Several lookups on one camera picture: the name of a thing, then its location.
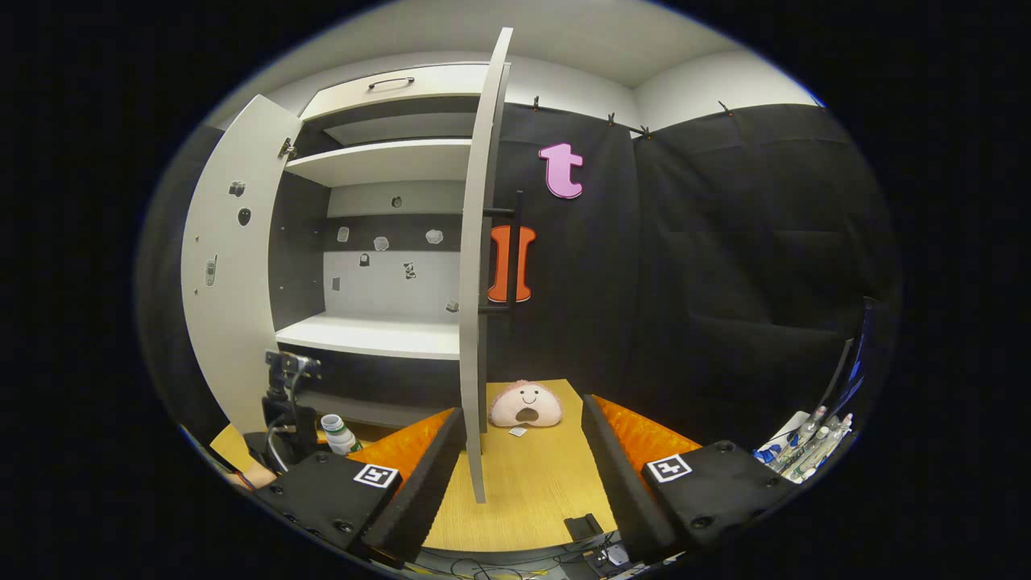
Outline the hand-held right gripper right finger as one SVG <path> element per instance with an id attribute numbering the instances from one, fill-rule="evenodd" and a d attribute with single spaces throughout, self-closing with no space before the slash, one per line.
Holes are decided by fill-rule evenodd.
<path id="1" fill-rule="evenodd" d="M 707 551 L 802 489 L 733 441 L 699 445 L 594 394 L 583 396 L 581 423 L 633 561 Z"/>

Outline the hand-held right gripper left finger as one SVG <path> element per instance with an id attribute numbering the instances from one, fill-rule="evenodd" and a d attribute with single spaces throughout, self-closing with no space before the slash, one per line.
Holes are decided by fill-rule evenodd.
<path id="1" fill-rule="evenodd" d="M 463 412 L 450 408 L 346 456 L 317 451 L 255 498 L 334 551 L 404 565 L 431 531 L 465 441 Z"/>

